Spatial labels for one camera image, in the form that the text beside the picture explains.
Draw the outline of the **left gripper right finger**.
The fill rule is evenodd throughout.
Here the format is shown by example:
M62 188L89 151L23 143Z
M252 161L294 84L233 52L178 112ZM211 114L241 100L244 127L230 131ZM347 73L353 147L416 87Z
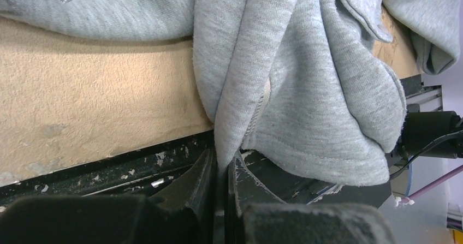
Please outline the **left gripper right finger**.
M227 184L226 243L395 243L379 211L389 184L302 178L255 151L235 154Z

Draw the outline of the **grey zip jacket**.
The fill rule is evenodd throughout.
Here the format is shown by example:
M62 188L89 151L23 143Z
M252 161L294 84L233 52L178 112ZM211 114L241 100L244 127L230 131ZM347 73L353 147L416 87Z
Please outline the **grey zip jacket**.
M459 58L460 0L1 0L1 15L106 40L193 36L200 99L220 170L257 150L291 174L340 185L389 180L385 154L406 99L372 54L391 42L381 8L411 30L419 66Z

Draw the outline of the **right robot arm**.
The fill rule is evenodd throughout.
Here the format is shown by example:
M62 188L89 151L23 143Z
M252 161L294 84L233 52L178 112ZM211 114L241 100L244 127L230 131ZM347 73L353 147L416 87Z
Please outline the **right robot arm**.
M388 165L405 162L435 139L462 130L462 117L454 111L410 112L393 152L386 154ZM439 143L423 153L426 157L462 158L462 135Z

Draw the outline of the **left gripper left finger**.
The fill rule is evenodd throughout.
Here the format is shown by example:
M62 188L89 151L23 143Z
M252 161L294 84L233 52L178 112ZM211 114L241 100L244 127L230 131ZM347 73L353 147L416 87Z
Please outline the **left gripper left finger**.
M209 243L216 158L194 165L151 197L24 197L1 214L1 243Z

